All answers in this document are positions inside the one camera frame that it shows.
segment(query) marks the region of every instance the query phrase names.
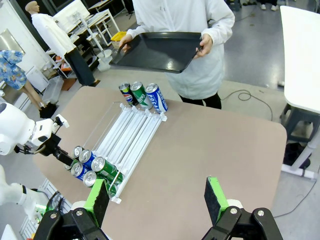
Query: white shoe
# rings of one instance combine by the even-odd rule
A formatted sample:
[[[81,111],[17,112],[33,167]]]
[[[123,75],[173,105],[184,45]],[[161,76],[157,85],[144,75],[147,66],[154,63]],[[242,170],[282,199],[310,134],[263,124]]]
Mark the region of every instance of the white shoe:
[[[277,5],[277,6],[273,6],[273,5],[272,5],[272,7],[271,7],[271,10],[272,10],[272,11],[277,11],[278,9],[279,9],[278,5]]]

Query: person's hand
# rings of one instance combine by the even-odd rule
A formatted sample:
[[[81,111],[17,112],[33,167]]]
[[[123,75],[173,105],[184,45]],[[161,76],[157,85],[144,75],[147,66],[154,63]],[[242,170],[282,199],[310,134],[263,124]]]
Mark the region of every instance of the person's hand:
[[[121,48],[121,46],[122,46],[123,44],[125,44],[125,46],[124,46],[122,49],[126,52],[126,51],[130,48],[126,43],[130,42],[132,39],[133,39],[133,38],[132,38],[132,36],[131,36],[130,34],[125,35],[125,36],[121,39],[121,41],[120,41],[120,43],[119,43],[119,47]]]
[[[193,59],[204,57],[205,55],[209,54],[211,51],[212,46],[214,45],[214,41],[211,36],[207,33],[203,34],[202,41],[200,42],[200,46],[202,46],[202,50],[196,48],[196,55]]]

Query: soda can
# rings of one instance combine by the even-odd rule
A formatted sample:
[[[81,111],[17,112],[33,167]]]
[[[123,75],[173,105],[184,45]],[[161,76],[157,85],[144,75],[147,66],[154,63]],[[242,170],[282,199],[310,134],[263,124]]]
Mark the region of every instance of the soda can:
[[[98,156],[96,157],[91,164],[91,169],[95,171],[96,173],[104,176],[109,181],[113,182],[115,179],[118,170],[115,165],[112,165],[107,160],[105,160],[103,157]],[[124,180],[123,174],[120,172],[116,180],[114,181],[115,184],[120,184]]]
[[[96,158],[90,150],[83,150],[79,157],[79,162],[91,170],[91,163]]]
[[[151,103],[149,97],[146,94],[145,87],[143,86],[142,82],[135,81],[130,90],[132,91],[133,95],[135,96],[136,100],[140,103],[141,107],[144,109],[151,109],[154,105]]]
[[[85,174],[89,171],[86,166],[82,165],[80,162],[77,162],[71,168],[71,174],[77,179],[84,180]]]
[[[123,82],[119,86],[119,90],[121,91],[122,95],[124,96],[125,100],[129,103],[129,105],[137,105],[138,101],[135,98],[134,94],[130,90],[130,83]]]
[[[72,167],[73,167],[76,163],[78,163],[78,161],[77,161],[77,160],[73,160],[73,162],[71,163],[70,166],[67,165],[67,164],[65,164],[65,165],[64,165],[64,169],[70,172],[71,169],[72,169]]]
[[[157,84],[150,83],[148,86],[146,86],[145,92],[158,113],[165,113],[168,111],[166,100]]]
[[[92,188],[97,179],[101,179],[101,177],[98,176],[94,171],[88,171],[83,177],[83,184],[88,188]],[[110,182],[105,180],[105,186],[109,196],[113,197],[116,195],[117,189],[115,185],[110,187]]]
[[[79,161],[80,154],[85,150],[82,146],[76,146],[72,151],[72,157]]]

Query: can top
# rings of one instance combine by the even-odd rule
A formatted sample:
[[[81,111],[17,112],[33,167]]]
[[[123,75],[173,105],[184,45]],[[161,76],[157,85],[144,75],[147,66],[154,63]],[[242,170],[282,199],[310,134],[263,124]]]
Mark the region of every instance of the can top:
[[[93,171],[99,172],[104,168],[105,164],[106,160],[102,156],[98,156],[92,161],[91,168]]]
[[[73,149],[73,157],[74,158],[78,158],[80,156],[80,154],[82,153],[82,146],[76,146],[74,149]]]
[[[135,81],[135,82],[131,85],[130,89],[131,89],[131,91],[136,91],[136,90],[140,89],[141,87],[142,87],[142,82],[140,82],[140,81]]]
[[[69,171],[70,169],[72,169],[72,166],[69,166],[69,165],[65,164],[64,165],[64,169]]]
[[[130,86],[130,83],[128,82],[123,82],[119,85],[119,90],[122,91],[123,89],[126,89]]]
[[[145,88],[145,92],[147,94],[152,94],[158,89],[158,85],[155,83],[150,83],[148,86]]]
[[[83,176],[83,184],[86,187],[92,187],[97,180],[97,174],[94,171],[88,171],[84,176]]]
[[[78,177],[82,173],[83,169],[84,167],[82,166],[82,164],[80,162],[77,162],[71,168],[71,174],[75,177]]]
[[[83,150],[79,156],[79,161],[84,164],[84,163],[88,162],[90,157],[91,157],[91,151],[90,150]]]

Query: floral dress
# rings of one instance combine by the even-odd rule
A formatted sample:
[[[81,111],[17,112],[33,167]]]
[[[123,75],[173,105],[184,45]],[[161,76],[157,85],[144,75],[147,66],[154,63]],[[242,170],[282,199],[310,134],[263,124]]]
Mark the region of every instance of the floral dress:
[[[22,61],[23,53],[13,50],[0,51],[0,82],[20,90],[27,82],[25,71],[16,64]]]

